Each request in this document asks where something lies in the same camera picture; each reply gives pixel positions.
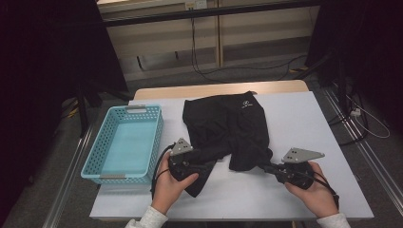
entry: table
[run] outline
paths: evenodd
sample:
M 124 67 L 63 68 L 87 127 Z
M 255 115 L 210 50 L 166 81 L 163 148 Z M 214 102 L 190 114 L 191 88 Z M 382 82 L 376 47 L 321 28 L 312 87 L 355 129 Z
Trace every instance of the table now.
M 162 105 L 164 130 L 160 151 L 178 137 L 188 137 L 181 104 L 185 98 L 256 91 L 265 108 L 275 155 L 272 162 L 292 146 L 324 152 L 318 160 L 324 174 L 340 195 L 340 210 L 348 219 L 370 219 L 374 215 L 324 119 L 317 101 L 302 81 L 228 85 L 194 85 L 140 89 L 131 104 Z M 288 193 L 272 175 L 255 168 L 249 172 L 228 169 L 230 157 L 218 162 L 201 193 L 191 198 L 183 193 L 168 212 L 171 220 L 299 220 L 315 216 Z M 116 220 L 139 218 L 151 202 L 149 186 L 103 185 L 90 216 Z

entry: person's right hand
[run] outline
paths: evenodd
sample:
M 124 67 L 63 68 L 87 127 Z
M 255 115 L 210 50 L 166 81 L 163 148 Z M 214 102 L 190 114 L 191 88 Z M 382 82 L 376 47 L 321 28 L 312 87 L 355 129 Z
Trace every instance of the person's right hand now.
M 309 162 L 315 172 L 323 176 L 320 166 L 315 162 Z M 315 174 L 315 178 L 324 181 L 322 177 Z M 303 190 L 289 182 L 285 182 L 287 190 L 300 198 L 305 206 L 318 218 L 325 218 L 338 214 L 338 210 L 329 189 L 322 184 L 314 181 L 307 190 Z

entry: basket handle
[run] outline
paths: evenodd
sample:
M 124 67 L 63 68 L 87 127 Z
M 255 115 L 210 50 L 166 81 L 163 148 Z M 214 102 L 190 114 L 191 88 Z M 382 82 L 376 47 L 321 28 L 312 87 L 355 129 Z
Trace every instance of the basket handle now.
M 100 176 L 102 180 L 125 180 L 125 174 L 103 174 Z
M 127 113 L 145 113 L 147 109 L 145 108 L 145 104 L 136 104 L 125 106 L 125 111 Z

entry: white sleeve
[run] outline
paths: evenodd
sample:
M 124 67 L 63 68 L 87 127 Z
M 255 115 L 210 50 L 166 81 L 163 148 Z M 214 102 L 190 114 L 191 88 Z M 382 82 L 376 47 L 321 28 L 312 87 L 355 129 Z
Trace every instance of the white sleeve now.
M 132 219 L 125 228 L 160 228 L 167 220 L 168 217 L 161 214 L 153 207 L 148 206 L 148 209 L 145 211 L 140 221 Z
M 350 228 L 349 222 L 347 222 L 344 214 L 335 214 L 329 217 L 320 218 L 317 220 L 322 228 Z

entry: logo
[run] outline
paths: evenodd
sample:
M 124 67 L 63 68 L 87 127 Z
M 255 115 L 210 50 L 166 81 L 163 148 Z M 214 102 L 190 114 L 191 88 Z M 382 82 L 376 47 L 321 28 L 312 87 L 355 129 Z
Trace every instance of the logo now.
M 250 104 L 249 103 L 249 101 L 244 101 L 243 103 L 242 103 L 242 107 L 241 108 L 245 108 L 245 107 L 247 107 L 247 106 L 252 106 L 253 104 Z

